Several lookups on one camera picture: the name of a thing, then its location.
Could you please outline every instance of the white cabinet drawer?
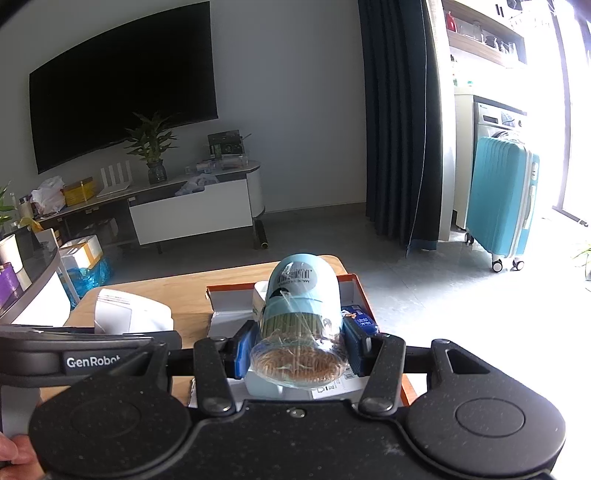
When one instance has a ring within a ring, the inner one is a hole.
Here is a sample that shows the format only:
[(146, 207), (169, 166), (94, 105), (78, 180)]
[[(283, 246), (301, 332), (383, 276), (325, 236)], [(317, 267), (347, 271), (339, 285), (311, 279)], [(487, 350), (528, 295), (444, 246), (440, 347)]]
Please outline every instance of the white cabinet drawer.
[(129, 208), (140, 245), (252, 225), (246, 180)]

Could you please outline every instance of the wall-mounted tv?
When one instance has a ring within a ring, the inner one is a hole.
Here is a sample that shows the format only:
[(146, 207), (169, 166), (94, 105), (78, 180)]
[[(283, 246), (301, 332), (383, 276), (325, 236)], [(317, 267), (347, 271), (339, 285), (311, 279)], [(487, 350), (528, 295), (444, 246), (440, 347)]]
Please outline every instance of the wall-mounted tv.
[(109, 30), (29, 75), (39, 173), (119, 143), (134, 112), (170, 126), (217, 118), (209, 2)]

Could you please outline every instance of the finger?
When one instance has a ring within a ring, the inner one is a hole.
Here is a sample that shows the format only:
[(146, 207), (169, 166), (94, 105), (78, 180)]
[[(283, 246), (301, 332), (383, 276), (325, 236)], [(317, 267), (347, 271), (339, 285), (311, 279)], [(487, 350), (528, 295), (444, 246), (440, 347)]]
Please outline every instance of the finger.
[(31, 445), (28, 435), (16, 435), (12, 437), (12, 441), (18, 449), (18, 455), (12, 459), (13, 465), (37, 461), (37, 455), (35, 454), (35, 450), (33, 450), (33, 445)]
[(18, 448), (3, 433), (0, 433), (0, 461), (12, 460), (18, 455)]
[(43, 475), (38, 462), (11, 465), (0, 470), (0, 480), (39, 480)]

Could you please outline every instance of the washing machine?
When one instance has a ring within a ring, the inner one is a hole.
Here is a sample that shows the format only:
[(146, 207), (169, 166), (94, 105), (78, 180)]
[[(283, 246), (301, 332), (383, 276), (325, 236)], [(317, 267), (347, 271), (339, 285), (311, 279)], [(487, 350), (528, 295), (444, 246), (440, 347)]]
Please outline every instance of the washing machine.
[(456, 185), (454, 223), (466, 229), (476, 145), (481, 137), (527, 141), (527, 113), (471, 93), (456, 94)]

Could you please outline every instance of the suitcase handle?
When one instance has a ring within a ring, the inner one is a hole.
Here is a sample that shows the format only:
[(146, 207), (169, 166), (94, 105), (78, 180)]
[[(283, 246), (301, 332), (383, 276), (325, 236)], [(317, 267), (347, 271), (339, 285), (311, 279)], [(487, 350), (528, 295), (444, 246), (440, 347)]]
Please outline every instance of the suitcase handle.
[(527, 209), (527, 216), (523, 221), (523, 229), (527, 230), (530, 228), (531, 225), (531, 218), (533, 217), (534, 213), (534, 204), (535, 204), (535, 185), (530, 186), (530, 195), (528, 198), (528, 209)]

